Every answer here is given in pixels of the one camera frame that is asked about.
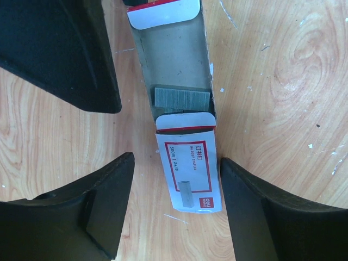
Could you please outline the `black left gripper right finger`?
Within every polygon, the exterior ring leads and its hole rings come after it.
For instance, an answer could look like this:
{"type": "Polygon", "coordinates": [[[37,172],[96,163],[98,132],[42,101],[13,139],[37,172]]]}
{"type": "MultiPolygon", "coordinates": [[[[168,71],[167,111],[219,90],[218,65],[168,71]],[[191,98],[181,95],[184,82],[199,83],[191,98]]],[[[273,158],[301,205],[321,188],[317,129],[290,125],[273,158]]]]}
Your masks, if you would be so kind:
{"type": "Polygon", "coordinates": [[[347,260],[347,209],[291,194],[229,158],[220,172],[236,260],[347,260]]]}

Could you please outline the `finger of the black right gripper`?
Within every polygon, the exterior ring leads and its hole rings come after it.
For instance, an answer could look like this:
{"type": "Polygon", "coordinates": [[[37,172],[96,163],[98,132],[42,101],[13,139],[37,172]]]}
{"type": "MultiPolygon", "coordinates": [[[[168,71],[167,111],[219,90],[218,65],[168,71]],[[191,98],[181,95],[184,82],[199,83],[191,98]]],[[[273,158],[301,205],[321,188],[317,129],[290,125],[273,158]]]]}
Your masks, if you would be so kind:
{"type": "Polygon", "coordinates": [[[121,111],[100,1],[1,1],[1,67],[81,110],[121,111]]]}

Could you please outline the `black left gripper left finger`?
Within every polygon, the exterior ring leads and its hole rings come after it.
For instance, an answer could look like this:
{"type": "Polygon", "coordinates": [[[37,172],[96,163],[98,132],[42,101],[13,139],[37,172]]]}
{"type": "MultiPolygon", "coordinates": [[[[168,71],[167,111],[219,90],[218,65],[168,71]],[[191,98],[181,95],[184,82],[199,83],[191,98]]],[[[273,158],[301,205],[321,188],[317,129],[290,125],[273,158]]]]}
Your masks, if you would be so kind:
{"type": "Polygon", "coordinates": [[[1,203],[1,260],[114,260],[134,175],[124,153],[32,200],[1,203]]]}

